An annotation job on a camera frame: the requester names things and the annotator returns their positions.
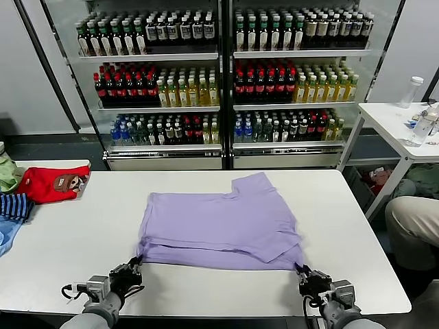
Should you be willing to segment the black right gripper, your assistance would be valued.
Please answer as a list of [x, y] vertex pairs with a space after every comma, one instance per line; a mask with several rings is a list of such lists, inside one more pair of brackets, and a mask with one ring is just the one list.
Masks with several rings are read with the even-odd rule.
[[312, 270], [306, 264], [302, 267], [295, 263], [295, 271], [299, 277], [298, 290], [303, 297], [310, 296], [316, 299], [319, 294], [331, 290], [331, 276], [318, 270]]

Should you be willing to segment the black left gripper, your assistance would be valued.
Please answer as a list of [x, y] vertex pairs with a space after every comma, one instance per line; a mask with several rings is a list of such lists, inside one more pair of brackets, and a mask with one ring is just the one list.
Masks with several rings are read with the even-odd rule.
[[110, 271], [110, 290], [117, 295], [127, 295], [132, 287], [142, 284], [142, 256], [131, 258], [128, 263], [118, 265]]

